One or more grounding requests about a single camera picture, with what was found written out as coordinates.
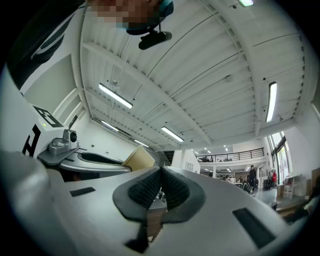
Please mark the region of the person's black shirt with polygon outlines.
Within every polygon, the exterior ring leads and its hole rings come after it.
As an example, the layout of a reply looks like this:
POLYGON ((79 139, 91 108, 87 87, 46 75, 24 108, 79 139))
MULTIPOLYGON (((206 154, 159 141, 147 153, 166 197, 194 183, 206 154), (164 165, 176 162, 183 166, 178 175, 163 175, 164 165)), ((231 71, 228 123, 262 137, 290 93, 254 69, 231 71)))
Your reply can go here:
POLYGON ((75 12, 86 0, 35 0, 28 9, 35 13, 11 46, 6 65, 18 89, 60 47, 75 12))

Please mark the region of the yellow paper tray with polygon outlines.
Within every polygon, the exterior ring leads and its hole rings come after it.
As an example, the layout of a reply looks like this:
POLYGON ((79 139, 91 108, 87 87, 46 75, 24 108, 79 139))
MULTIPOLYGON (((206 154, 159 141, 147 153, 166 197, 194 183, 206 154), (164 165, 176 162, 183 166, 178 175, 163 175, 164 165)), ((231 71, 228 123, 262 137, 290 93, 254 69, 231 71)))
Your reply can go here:
POLYGON ((144 149, 138 146, 129 157, 122 163, 122 166, 130 168, 132 172, 151 168, 155 164, 155 159, 144 149))

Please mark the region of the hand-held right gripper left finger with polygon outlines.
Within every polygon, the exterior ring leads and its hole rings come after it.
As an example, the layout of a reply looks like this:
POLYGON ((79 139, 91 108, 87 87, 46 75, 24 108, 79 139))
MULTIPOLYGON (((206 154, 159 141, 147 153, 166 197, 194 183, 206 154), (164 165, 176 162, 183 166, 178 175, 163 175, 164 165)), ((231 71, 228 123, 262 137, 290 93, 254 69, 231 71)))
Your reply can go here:
POLYGON ((14 219, 47 256, 163 256, 149 243, 147 221, 126 219, 114 190, 140 172, 64 182, 19 152, 0 151, 0 183, 14 219))

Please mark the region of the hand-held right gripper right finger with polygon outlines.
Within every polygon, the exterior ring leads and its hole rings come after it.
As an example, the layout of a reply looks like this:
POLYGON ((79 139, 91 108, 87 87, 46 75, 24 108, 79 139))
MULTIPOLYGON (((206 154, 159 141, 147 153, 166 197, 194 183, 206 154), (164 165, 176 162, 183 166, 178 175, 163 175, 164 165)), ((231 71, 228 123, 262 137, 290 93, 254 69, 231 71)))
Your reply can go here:
POLYGON ((187 222, 164 224, 149 256, 280 256, 293 248, 302 220, 289 225, 237 186, 174 168, 203 188, 205 202, 187 222))

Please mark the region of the tall window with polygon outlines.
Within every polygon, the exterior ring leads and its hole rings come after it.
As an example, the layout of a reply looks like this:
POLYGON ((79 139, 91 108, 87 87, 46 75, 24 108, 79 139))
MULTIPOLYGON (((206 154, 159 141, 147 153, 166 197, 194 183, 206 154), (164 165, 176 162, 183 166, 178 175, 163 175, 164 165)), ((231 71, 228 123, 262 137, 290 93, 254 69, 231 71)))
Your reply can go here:
POLYGON ((285 184, 285 179, 293 171, 289 144, 284 131, 268 135, 266 137, 269 155, 272 163, 271 167, 275 169, 277 183, 285 184))

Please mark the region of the black balcony railing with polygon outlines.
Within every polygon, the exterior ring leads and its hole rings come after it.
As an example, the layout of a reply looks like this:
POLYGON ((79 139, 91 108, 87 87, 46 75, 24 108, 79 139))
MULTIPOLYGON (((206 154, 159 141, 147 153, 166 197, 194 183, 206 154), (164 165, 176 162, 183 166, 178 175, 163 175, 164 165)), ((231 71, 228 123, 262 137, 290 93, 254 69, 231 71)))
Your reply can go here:
POLYGON ((257 159, 265 156, 264 148, 257 148, 241 152, 227 152, 224 154, 206 154, 196 155, 196 159, 200 163, 222 163, 242 160, 257 159))

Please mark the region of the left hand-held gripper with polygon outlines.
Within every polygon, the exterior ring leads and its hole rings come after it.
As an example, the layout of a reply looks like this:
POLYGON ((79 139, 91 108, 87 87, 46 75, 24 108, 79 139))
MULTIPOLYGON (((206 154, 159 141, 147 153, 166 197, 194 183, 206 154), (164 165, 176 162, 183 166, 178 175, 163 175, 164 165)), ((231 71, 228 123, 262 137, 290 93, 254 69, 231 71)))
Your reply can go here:
POLYGON ((130 173, 123 161, 92 152, 75 152, 80 148, 77 132, 65 127, 48 110, 30 105, 31 130, 22 148, 26 156, 81 173, 130 173))

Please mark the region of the white side table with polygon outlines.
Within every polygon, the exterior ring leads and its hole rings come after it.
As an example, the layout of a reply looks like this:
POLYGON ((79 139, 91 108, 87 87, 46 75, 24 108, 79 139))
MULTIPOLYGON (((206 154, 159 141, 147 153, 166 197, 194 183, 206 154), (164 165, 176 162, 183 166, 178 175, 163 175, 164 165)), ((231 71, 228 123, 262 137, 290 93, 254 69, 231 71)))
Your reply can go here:
POLYGON ((292 199, 293 196, 304 197, 307 195, 307 179, 302 175, 287 176, 284 179, 283 196, 292 199))

